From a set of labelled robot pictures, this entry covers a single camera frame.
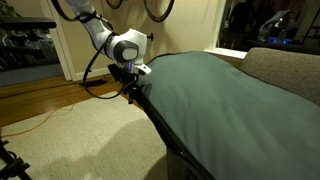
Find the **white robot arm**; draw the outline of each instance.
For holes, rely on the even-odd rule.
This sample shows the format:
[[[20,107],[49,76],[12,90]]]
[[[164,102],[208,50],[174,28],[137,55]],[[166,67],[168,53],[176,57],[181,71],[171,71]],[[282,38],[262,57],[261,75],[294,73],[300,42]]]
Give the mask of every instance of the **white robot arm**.
[[[116,35],[102,23],[100,16],[90,0],[65,0],[71,7],[85,29],[90,34],[93,46],[99,49],[105,44],[102,54],[124,65],[127,72],[137,75],[147,75],[151,69],[144,64],[147,36],[130,29],[128,32]]]

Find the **couch arm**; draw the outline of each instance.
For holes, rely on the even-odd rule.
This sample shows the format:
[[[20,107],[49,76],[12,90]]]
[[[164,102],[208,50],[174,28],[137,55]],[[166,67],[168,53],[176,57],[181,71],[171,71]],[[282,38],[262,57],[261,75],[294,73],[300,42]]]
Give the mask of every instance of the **couch arm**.
[[[240,70],[320,106],[320,56],[253,48]]]

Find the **green blanket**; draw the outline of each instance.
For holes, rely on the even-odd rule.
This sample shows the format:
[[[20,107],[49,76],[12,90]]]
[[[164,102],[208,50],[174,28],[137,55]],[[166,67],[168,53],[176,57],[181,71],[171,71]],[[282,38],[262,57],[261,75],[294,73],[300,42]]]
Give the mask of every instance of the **green blanket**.
[[[142,92],[216,179],[320,179],[320,108],[205,52],[162,56]]]

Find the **bicycle wheel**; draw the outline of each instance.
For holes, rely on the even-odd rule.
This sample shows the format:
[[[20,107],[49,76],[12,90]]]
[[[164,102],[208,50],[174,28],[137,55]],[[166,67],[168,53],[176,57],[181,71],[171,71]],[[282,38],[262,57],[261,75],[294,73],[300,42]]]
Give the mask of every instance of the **bicycle wheel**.
[[[106,2],[112,9],[118,9],[121,6],[122,0],[106,0]]]
[[[164,21],[170,14],[174,0],[143,0],[149,17],[155,22]]]

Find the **beige carpet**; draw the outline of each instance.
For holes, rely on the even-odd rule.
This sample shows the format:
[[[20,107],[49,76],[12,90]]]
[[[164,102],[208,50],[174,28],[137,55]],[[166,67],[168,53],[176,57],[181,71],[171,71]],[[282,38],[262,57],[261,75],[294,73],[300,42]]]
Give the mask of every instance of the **beige carpet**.
[[[4,138],[10,142],[6,149],[31,165],[33,179],[167,179],[164,143],[145,113],[126,99],[90,99],[67,112]],[[32,128],[48,114],[4,127],[2,134]]]

